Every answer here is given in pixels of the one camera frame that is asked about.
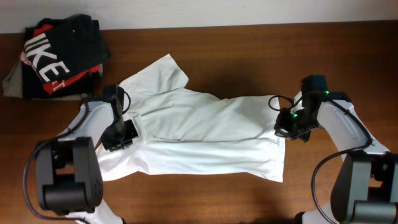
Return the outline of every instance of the robotic arm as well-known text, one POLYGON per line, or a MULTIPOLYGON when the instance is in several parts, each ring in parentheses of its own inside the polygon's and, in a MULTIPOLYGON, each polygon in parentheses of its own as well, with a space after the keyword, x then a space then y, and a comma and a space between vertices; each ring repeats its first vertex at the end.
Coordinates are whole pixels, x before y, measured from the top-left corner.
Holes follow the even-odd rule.
POLYGON ((302 80, 302 91, 291 102, 291 108, 280 110, 275 134, 306 142, 312 129, 325 128, 339 150, 324 159, 314 171, 312 193, 318 209, 299 213, 296 222, 396 223, 397 155, 391 154, 369 133, 350 99, 344 93, 329 92, 325 77, 314 75, 302 80), (332 190, 331 202, 320 208, 315 195, 317 170, 340 155, 344 163, 332 190), (382 185, 369 187, 370 177, 381 181, 382 185))
POLYGON ((81 106, 78 116, 64 132, 45 144, 38 143, 35 151, 40 207, 69 217, 44 217, 33 211, 39 218, 90 224, 123 223, 102 199, 103 180, 95 144, 101 138, 105 149, 114 151, 138 137, 132 121, 123 121, 124 95, 120 86, 106 86, 102 97, 92 98, 81 106), (67 165, 73 166, 72 173, 61 172, 67 165))

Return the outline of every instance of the folded clothing stack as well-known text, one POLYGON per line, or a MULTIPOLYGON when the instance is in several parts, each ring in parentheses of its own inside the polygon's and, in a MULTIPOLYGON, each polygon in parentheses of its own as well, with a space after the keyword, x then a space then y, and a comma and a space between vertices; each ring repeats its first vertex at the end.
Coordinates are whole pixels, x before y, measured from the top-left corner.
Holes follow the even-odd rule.
POLYGON ((88 15, 43 19, 26 29, 21 53, 23 98, 91 93, 110 57, 98 21, 88 15))

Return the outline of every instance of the black cable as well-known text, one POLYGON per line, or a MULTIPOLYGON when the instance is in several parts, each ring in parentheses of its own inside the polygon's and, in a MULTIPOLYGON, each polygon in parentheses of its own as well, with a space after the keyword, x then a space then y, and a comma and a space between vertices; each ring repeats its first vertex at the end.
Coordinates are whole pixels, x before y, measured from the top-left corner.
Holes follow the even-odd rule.
POLYGON ((122 111, 122 114, 125 114, 127 112, 127 110, 130 108, 130 104, 131 104, 131 98, 130 98, 129 94, 126 91, 124 91, 124 93, 127 95, 127 98, 129 98, 129 105, 127 106, 127 108, 124 111, 122 111))
POLYGON ((30 154, 29 160, 27 161, 26 165, 25 165, 25 169, 24 169, 24 175, 23 175, 23 180, 22 180, 22 187, 24 189, 24 198, 26 201, 27 206, 29 207, 29 210, 37 217, 43 220, 51 220, 51 221, 80 221, 83 222, 85 224, 90 224, 87 220, 85 220, 84 218, 61 218, 61 217, 48 217, 45 215, 40 214, 38 211, 35 210, 35 208, 32 206, 32 203, 30 202, 29 199, 29 195, 27 193, 27 173, 29 171, 29 166, 30 163, 36 158, 36 156, 38 155, 39 151, 43 149, 44 146, 50 144, 53 141, 56 141, 60 138, 64 138, 66 136, 68 136, 69 134, 73 133, 74 131, 76 131, 85 121, 85 119, 88 116, 89 108, 88 108, 88 100, 85 101, 85 108, 86 111, 83 115, 83 117, 81 118, 81 120, 79 120, 79 122, 77 122, 77 124, 71 128, 68 129, 67 132, 63 133, 63 134, 59 134, 58 136, 55 136, 52 139, 46 140, 45 142, 43 142, 42 144, 40 144, 39 146, 37 146, 35 148, 35 150, 30 154))
MULTIPOLYGON (((340 152, 336 152, 336 153, 334 153, 334 154, 332 154, 332 155, 330 155, 330 156, 328 156, 328 157, 322 159, 322 161, 318 163, 318 165, 316 166, 316 168, 314 169, 314 171, 313 171, 313 173, 312 173, 312 178, 311 178, 311 193, 312 193, 312 199, 313 199, 313 201, 314 201, 314 203, 315 203, 315 206, 317 207, 317 210, 319 211, 319 213, 321 214, 321 216, 322 216, 327 222, 329 222, 329 223, 331 223, 331 224, 337 224, 337 223, 335 223, 332 219, 330 219, 330 218, 328 217, 328 215, 326 215, 326 213, 321 209, 321 206, 319 205, 319 202, 318 202, 318 199, 317 199, 317 194, 316 194, 316 192, 315 192, 315 178, 316 178, 316 176, 317 176, 317 174, 318 174, 318 171, 319 171, 319 169, 321 168, 321 166, 323 166, 326 162, 328 162, 329 160, 331 160, 331 159, 333 159, 333 158, 335 158, 335 157, 341 156, 341 155, 343 155, 343 154, 347 154, 347 153, 349 153, 349 152, 360 151, 360 150, 366 149, 367 147, 369 147, 369 146, 373 143, 373 139, 372 139, 371 134, 369 133, 369 131, 365 128, 365 126, 362 124, 362 122, 360 122, 360 120, 359 120, 357 117, 355 117, 353 114, 351 114, 351 112, 350 112, 349 110, 345 109, 344 107, 342 107, 341 105, 339 105, 338 103, 336 103, 334 100, 332 100, 332 99, 330 99, 329 97, 327 97, 327 95, 326 95, 326 93, 325 93, 324 91, 310 91, 310 92, 308 92, 308 93, 305 93, 305 94, 303 94, 303 95, 296 101, 296 103, 292 103, 292 106, 291 106, 290 108, 288 108, 288 109, 291 110, 292 108, 294 108, 295 106, 297 106, 297 105, 300 103, 300 101, 302 100, 302 98, 303 98, 304 96, 307 96, 307 95, 309 95, 309 94, 315 94, 315 93, 323 93, 323 94, 325 94, 325 95, 324 95, 325 99, 326 99, 327 101, 329 101, 331 104, 335 105, 337 108, 339 108, 342 112, 345 113, 345 115, 348 115, 348 116, 361 128, 362 132, 366 135, 366 137, 367 137, 367 139, 368 139, 368 140, 366 141, 366 144, 364 144, 363 146, 353 147, 353 148, 351 148, 351 149, 346 149, 346 150, 343 150, 343 151, 340 151, 340 152)), ((276 95, 276 96, 271 97, 271 98, 269 99, 269 101, 268 101, 268 105, 269 105, 269 107, 270 107, 272 110, 276 110, 276 111, 280 111, 280 110, 275 109, 275 108, 273 108, 273 107, 271 106, 271 100, 274 99, 274 98, 276 98, 276 97, 281 97, 281 98, 284 98, 284 99, 289 100, 289 101, 292 100, 291 98, 288 98, 288 97, 286 97, 286 96, 280 96, 280 95, 276 95)))

